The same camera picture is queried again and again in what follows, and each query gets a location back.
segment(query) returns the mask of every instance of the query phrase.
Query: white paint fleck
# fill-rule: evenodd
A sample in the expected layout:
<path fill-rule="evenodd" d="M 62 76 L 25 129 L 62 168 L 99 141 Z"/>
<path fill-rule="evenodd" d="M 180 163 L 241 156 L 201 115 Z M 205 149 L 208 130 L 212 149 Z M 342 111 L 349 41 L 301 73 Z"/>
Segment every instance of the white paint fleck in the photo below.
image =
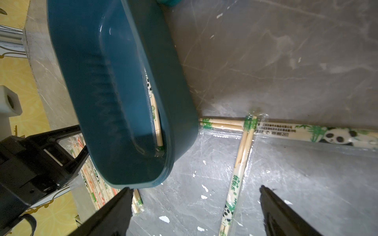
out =
<path fill-rule="evenodd" d="M 236 221 L 236 223 L 237 223 L 238 225 L 240 225 L 240 226 L 243 226 L 241 223 L 239 223 L 239 222 L 237 222 L 237 221 Z"/>
<path fill-rule="evenodd" d="M 208 188 L 206 188 L 204 185 L 202 185 L 202 188 L 204 188 L 206 192 L 209 191 Z"/>
<path fill-rule="evenodd" d="M 320 63 L 319 66 L 322 68 L 322 70 L 326 70 L 327 69 L 327 63 Z"/>
<path fill-rule="evenodd" d="M 166 217 L 166 216 L 160 216 L 159 219 L 161 219 L 161 220 L 164 221 L 164 222 L 169 223 L 169 218 Z"/>
<path fill-rule="evenodd" d="M 292 205 L 292 203 L 289 202 L 288 200 L 284 200 L 284 202 L 285 202 L 287 205 Z"/>

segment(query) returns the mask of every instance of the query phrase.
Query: teal plastic container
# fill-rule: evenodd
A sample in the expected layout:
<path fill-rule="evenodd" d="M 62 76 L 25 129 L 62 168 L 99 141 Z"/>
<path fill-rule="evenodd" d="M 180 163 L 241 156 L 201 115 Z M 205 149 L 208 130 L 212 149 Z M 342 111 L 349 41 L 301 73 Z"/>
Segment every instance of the teal plastic container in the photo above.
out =
<path fill-rule="evenodd" d="M 48 0 L 48 26 L 91 158 L 114 188 L 159 185 L 194 143 L 198 116 L 155 0 Z M 165 153 L 155 157 L 148 74 Z"/>

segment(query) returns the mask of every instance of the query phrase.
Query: gray marble surface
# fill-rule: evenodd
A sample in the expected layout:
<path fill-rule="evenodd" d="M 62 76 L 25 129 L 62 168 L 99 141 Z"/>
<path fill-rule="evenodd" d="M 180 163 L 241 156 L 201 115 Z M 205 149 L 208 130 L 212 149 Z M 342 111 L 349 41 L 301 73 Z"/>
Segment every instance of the gray marble surface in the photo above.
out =
<path fill-rule="evenodd" d="M 372 129 L 378 129 L 377 11 L 378 2 L 367 0 L 183 0 L 164 8 L 200 116 L 257 110 L 271 120 Z M 30 58 L 31 65 L 51 127 L 61 128 L 75 122 L 74 112 L 59 70 L 43 59 Z M 49 95 L 51 84 L 60 89 L 54 96 L 66 99 L 65 111 Z M 317 144 L 259 143 L 235 213 L 240 225 L 234 222 L 230 235 L 265 235 L 262 184 L 324 236 L 376 235 L 377 155 Z M 140 190 L 145 211 L 132 218 L 127 236 L 217 235 L 238 145 L 199 135 L 163 185 Z"/>

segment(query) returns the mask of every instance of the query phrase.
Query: wrapped chopsticks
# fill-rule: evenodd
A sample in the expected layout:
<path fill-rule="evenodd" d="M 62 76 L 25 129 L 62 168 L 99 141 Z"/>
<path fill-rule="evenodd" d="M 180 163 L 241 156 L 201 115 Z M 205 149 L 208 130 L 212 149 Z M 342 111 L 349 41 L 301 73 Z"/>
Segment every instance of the wrapped chopsticks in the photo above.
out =
<path fill-rule="evenodd" d="M 234 171 L 231 176 L 231 183 L 227 193 L 225 210 L 219 230 L 219 236 L 227 236 L 236 203 L 239 197 L 240 188 L 244 177 L 245 168 L 248 162 L 249 151 L 252 145 L 254 130 L 257 125 L 256 116 L 247 116 L 243 126 L 243 136 L 240 141 L 239 150 L 235 161 Z"/>
<path fill-rule="evenodd" d="M 243 121 L 201 118 L 200 124 L 204 129 L 216 128 L 241 131 Z M 264 137 L 330 143 L 378 150 L 378 131 L 277 122 L 259 122 L 258 130 L 255 134 Z"/>

